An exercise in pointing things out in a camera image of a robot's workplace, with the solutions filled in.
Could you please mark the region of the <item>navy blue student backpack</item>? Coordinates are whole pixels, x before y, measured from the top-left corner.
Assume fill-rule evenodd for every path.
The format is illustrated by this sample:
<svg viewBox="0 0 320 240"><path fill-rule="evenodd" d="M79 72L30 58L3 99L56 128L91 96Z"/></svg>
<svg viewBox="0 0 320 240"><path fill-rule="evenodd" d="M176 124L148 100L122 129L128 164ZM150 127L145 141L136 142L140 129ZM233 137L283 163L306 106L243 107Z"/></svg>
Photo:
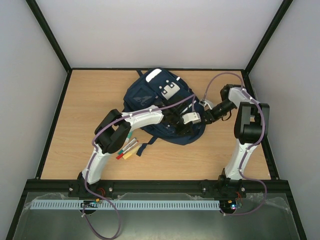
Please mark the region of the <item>navy blue student backpack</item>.
<svg viewBox="0 0 320 240"><path fill-rule="evenodd" d="M163 118L160 123L141 127L152 136L143 143L136 153L138 156L148 145L157 139L185 146L198 140L204 133L206 124L203 119L184 124L185 114L196 113L203 117L204 107L188 84L174 73L156 67L140 74L124 95L124 112L141 111L151 106L161 109Z"/></svg>

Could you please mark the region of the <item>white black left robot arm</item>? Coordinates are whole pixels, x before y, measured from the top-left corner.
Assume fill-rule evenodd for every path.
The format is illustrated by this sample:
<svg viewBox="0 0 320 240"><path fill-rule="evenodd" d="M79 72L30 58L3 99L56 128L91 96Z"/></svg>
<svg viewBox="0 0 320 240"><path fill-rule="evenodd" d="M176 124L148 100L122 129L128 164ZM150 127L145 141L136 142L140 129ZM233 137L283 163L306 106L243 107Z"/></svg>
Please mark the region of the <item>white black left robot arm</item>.
<svg viewBox="0 0 320 240"><path fill-rule="evenodd" d="M113 109L94 132L91 142L93 152L80 176L85 185L93 185L100 181L110 156L121 149L128 134L136 129L143 129L152 136L150 144L162 139L185 146L198 140L205 128L200 113L195 110L179 111L175 105L151 105L129 112Z"/></svg>

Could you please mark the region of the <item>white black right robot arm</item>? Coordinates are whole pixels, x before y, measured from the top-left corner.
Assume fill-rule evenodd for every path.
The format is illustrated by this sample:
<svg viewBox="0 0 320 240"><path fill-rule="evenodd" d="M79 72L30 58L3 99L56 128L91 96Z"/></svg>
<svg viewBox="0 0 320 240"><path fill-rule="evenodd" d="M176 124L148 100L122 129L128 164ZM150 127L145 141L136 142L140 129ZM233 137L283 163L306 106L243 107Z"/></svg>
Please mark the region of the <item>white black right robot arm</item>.
<svg viewBox="0 0 320 240"><path fill-rule="evenodd" d="M261 183L259 179L244 175L245 167L257 146L268 134L270 106L255 100L240 85L227 84L220 91L221 103L213 105L204 96L200 104L204 107L207 124L222 120L227 113L237 109L234 124L235 149L231 160L218 177L218 191L229 196L242 188L242 180Z"/></svg>

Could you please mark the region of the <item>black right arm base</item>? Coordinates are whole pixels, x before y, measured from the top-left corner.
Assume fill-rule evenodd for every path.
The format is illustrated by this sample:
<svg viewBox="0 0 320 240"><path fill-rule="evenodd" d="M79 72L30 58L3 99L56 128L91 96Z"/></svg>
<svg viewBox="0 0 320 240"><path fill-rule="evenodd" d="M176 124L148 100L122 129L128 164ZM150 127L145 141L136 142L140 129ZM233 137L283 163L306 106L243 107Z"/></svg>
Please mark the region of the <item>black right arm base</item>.
<svg viewBox="0 0 320 240"><path fill-rule="evenodd" d="M246 190L241 179L232 180L221 173L217 180L203 180L200 188L203 198L219 201L219 208L223 214L234 215L236 210L244 205Z"/></svg>

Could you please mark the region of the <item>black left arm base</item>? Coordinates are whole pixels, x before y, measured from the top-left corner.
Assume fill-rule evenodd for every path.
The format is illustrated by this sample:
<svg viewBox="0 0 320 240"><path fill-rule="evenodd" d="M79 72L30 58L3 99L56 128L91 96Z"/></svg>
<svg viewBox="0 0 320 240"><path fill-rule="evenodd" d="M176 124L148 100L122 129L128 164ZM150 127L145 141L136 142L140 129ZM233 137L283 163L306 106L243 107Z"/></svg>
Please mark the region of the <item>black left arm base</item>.
<svg viewBox="0 0 320 240"><path fill-rule="evenodd" d="M86 214L91 214L95 210L89 210L89 208L96 207L98 204L102 204L104 198L112 199L114 182L110 180L99 180L96 183L85 185L85 179L80 172L76 180L71 180L69 182L69 192L68 196L72 198L78 198L83 200L80 205L80 211L82 211L85 205Z"/></svg>

